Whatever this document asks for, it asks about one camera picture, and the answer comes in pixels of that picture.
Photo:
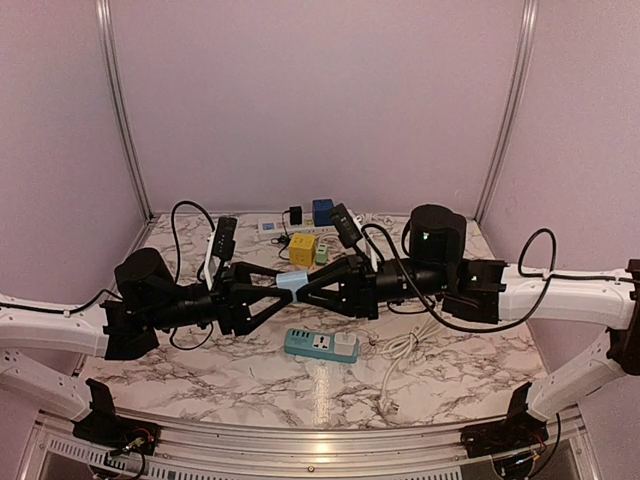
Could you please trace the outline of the white multicolour power strip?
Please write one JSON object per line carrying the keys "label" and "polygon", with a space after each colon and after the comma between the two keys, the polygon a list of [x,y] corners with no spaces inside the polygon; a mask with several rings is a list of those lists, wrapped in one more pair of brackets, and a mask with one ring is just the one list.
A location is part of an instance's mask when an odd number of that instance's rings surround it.
{"label": "white multicolour power strip", "polygon": [[[315,227],[312,214],[304,213],[302,224],[290,228],[291,235],[295,233],[306,233],[320,235],[325,233],[334,233],[333,224],[325,227]],[[273,239],[279,237],[283,233],[281,215],[263,216],[258,219],[257,235],[261,240]]]}

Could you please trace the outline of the teal power strip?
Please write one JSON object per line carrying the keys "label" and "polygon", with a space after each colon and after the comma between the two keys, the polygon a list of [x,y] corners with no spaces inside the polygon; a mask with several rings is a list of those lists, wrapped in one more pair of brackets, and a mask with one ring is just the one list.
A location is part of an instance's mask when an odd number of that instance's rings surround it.
{"label": "teal power strip", "polygon": [[289,355],[354,364],[359,357],[359,340],[352,356],[341,356],[334,353],[335,334],[336,333],[289,329],[285,336],[284,351]]}

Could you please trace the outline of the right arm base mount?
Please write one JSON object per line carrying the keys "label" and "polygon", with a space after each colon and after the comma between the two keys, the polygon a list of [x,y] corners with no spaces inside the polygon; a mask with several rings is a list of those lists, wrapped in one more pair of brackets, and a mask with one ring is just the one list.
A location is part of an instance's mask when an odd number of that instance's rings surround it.
{"label": "right arm base mount", "polygon": [[528,412],[527,394],[531,387],[532,383],[527,382],[513,392],[503,419],[461,429],[460,442],[469,458],[505,453],[548,440],[547,421]]}

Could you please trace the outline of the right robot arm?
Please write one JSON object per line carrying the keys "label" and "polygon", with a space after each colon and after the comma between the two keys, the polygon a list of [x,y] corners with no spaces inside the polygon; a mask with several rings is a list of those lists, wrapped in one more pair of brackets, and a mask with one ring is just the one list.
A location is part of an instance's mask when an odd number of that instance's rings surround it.
{"label": "right robot arm", "polygon": [[495,438],[515,448],[566,406],[601,386],[639,372],[639,264],[579,274],[526,268],[521,262],[467,260],[466,219],[450,209],[414,208],[401,243],[376,266],[356,251],[309,275],[296,299],[354,318],[376,318],[381,303],[418,300],[440,325],[492,334],[529,320],[600,324],[605,330],[580,355],[513,399]]}

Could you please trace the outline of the green cube plug adapter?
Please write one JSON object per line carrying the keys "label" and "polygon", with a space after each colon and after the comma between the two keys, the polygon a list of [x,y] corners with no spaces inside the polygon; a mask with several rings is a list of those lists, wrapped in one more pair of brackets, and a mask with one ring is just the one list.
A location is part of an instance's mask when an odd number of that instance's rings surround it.
{"label": "green cube plug adapter", "polygon": [[319,243],[315,250],[315,264],[324,266],[329,262],[329,247],[327,244]]}

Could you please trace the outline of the yellow cube power socket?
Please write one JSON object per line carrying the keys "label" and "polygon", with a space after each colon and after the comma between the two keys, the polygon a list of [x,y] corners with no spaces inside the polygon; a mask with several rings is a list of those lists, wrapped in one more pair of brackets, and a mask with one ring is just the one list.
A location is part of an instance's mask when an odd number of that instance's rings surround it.
{"label": "yellow cube power socket", "polygon": [[289,261],[293,265],[311,267],[315,261],[316,236],[295,233],[289,243]]}

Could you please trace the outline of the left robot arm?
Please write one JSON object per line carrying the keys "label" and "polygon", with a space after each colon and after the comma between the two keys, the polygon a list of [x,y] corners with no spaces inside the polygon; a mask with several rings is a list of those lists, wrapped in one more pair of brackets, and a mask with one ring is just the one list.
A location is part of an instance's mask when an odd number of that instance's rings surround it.
{"label": "left robot arm", "polygon": [[106,361],[132,361],[159,345],[158,332],[216,325],[223,334],[254,331],[293,300],[290,289],[261,286],[254,277],[278,271],[232,262],[237,220],[207,216],[210,235],[200,279],[179,281],[182,264],[168,267],[155,248],[140,248],[115,268],[116,291],[103,289],[79,306],[1,299],[1,387],[89,431],[106,445],[125,438],[110,389],[79,380],[26,355],[28,349],[78,353]]}

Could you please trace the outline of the light blue USB charger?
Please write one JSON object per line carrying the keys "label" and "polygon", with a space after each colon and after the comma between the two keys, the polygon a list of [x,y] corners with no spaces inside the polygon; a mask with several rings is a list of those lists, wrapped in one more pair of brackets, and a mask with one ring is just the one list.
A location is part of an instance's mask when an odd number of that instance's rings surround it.
{"label": "light blue USB charger", "polygon": [[292,302],[297,303],[297,292],[308,284],[308,273],[306,270],[280,273],[276,276],[276,285],[279,289],[289,290],[292,295]]}

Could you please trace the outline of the blue cube power socket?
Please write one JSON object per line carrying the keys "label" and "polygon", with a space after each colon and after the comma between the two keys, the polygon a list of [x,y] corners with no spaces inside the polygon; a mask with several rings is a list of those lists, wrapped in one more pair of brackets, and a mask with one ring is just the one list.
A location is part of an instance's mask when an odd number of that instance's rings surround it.
{"label": "blue cube power socket", "polygon": [[331,226],[330,211],[334,208],[331,199],[314,199],[312,201],[312,220],[315,227]]}

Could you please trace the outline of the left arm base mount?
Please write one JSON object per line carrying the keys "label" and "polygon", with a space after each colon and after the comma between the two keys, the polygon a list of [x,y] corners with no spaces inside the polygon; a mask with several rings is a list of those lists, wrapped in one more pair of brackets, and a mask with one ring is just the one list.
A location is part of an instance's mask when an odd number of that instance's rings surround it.
{"label": "left arm base mount", "polygon": [[144,455],[152,455],[160,427],[156,423],[118,415],[111,392],[105,384],[88,379],[86,385],[91,393],[90,410],[81,420],[73,421],[73,435],[117,452],[124,452],[129,444],[142,439],[138,448]]}

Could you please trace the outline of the white USB charger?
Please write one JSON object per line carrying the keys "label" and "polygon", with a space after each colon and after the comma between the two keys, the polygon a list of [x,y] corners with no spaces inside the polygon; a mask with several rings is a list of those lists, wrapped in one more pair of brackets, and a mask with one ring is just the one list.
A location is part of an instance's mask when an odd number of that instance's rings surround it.
{"label": "white USB charger", "polygon": [[337,332],[334,335],[334,353],[341,356],[352,356],[356,350],[358,338],[354,333]]}

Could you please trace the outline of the black power adapter with cable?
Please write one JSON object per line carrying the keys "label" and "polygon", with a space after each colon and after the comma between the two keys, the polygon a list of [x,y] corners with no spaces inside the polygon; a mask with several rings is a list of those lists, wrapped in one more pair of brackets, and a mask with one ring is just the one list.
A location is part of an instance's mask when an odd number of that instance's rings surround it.
{"label": "black power adapter with cable", "polygon": [[291,206],[287,210],[285,210],[281,214],[281,223],[283,233],[271,240],[271,243],[274,245],[282,245],[283,247],[287,247],[291,241],[291,227],[296,227],[302,224],[303,221],[303,210],[301,206]]}

